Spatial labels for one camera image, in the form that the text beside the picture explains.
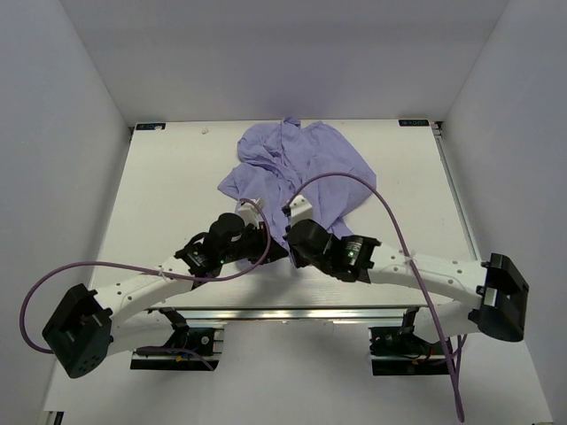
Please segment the lilac zip jacket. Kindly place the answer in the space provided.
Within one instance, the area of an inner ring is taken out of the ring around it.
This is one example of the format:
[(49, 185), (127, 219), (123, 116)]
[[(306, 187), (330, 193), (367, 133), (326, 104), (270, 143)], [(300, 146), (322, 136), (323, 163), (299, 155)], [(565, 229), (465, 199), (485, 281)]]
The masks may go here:
[(302, 127), (300, 120), (259, 123), (237, 142), (239, 164), (218, 190), (235, 200), (262, 199), (272, 238), (282, 247), (288, 218), (282, 208), (306, 181), (301, 195), (313, 206), (313, 219), (335, 236), (349, 236), (344, 217), (377, 186), (377, 176), (361, 154), (334, 127), (321, 121)]

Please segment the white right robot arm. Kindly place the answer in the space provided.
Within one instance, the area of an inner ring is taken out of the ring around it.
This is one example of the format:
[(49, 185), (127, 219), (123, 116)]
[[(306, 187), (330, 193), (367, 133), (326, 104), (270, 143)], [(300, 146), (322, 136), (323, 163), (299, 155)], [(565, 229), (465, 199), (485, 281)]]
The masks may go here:
[(312, 236), (288, 235), (301, 265), (310, 265), (342, 282), (391, 284), (450, 298), (450, 303), (413, 314), (400, 331), (401, 345), (422, 352), (445, 336), (482, 333), (504, 342), (521, 342), (529, 285), (514, 262), (494, 253), (487, 261), (461, 261), (416, 254), (408, 258), (366, 236), (337, 238), (326, 231)]

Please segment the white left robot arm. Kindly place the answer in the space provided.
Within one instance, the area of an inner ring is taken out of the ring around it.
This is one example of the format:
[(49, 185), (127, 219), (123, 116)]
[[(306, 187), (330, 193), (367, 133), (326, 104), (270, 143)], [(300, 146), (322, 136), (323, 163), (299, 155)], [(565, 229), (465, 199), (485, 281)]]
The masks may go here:
[(247, 260), (264, 265), (287, 257), (262, 228), (214, 236), (202, 232), (154, 269), (99, 290), (77, 284), (66, 292), (42, 336), (68, 377), (80, 378), (119, 352), (180, 356), (212, 369), (213, 333), (191, 328), (173, 307), (160, 302), (219, 276), (224, 265)]

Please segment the white front cover board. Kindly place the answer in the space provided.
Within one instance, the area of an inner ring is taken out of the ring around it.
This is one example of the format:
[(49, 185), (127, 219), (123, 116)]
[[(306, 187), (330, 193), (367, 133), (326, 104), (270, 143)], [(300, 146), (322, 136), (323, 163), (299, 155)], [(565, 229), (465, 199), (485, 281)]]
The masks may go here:
[(363, 326), (237, 322), (213, 372), (134, 371), (123, 353), (45, 402), (66, 424), (454, 424), (445, 376), (372, 374)]

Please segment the dark left corner label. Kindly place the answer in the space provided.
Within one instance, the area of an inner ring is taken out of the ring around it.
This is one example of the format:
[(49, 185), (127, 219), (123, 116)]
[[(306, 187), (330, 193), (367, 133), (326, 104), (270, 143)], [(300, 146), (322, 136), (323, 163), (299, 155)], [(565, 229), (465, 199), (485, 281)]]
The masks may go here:
[(161, 131), (165, 128), (165, 122), (137, 123), (135, 126), (135, 131)]

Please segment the dark table corner label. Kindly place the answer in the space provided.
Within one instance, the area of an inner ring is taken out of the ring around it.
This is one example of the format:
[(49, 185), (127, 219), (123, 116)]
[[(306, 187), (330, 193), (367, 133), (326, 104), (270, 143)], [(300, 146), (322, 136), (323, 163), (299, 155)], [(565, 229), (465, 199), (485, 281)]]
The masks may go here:
[(398, 123), (401, 127), (428, 127), (430, 125), (428, 120), (413, 120), (413, 119), (400, 119)]

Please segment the aluminium table front rail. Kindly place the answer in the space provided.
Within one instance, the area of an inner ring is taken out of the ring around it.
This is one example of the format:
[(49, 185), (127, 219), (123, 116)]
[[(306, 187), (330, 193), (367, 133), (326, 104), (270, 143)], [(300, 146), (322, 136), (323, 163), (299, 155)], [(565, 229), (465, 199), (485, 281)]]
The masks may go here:
[(253, 309), (183, 309), (181, 307), (157, 307), (135, 313), (133, 319), (146, 319), (157, 314), (176, 323), (181, 321), (400, 321), (406, 308), (253, 308)]

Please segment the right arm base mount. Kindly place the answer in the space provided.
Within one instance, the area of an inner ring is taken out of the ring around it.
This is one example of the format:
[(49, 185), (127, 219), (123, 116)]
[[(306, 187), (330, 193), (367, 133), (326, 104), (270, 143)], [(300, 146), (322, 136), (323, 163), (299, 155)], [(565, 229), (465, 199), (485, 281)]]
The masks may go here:
[(374, 376), (449, 375), (441, 343), (414, 335), (419, 308), (408, 309), (397, 326), (369, 328), (369, 354)]

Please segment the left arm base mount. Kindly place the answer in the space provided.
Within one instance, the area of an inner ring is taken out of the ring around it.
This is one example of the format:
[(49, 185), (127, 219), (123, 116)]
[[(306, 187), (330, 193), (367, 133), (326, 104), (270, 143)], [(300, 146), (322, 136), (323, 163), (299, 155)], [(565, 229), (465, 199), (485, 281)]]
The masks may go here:
[(147, 371), (207, 371), (219, 364), (224, 329), (222, 325), (189, 324), (174, 308), (150, 310), (157, 319), (167, 320), (172, 332), (165, 343), (156, 348), (137, 348), (130, 361), (131, 370)]

